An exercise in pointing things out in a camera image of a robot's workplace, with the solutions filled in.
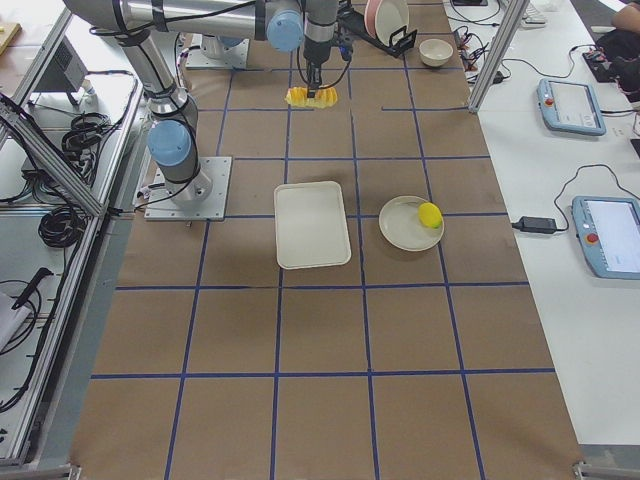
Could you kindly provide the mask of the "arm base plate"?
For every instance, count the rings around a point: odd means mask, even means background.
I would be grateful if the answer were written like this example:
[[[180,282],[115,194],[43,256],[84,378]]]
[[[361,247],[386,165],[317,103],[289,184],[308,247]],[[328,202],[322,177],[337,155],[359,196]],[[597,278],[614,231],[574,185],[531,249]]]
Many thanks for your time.
[[[148,221],[223,221],[230,184],[232,158],[200,157],[200,172],[186,187],[167,183],[159,167],[144,218]]]

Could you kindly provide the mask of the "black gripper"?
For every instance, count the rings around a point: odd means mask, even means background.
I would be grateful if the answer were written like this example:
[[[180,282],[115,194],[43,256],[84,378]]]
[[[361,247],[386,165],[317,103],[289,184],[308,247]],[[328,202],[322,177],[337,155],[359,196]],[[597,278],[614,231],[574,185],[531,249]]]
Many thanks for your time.
[[[307,98],[315,98],[321,90],[332,87],[331,84],[325,84],[322,79],[322,66],[330,58],[333,43],[333,37],[322,41],[315,40],[308,35],[304,37],[303,56],[306,67],[302,79],[307,87]]]

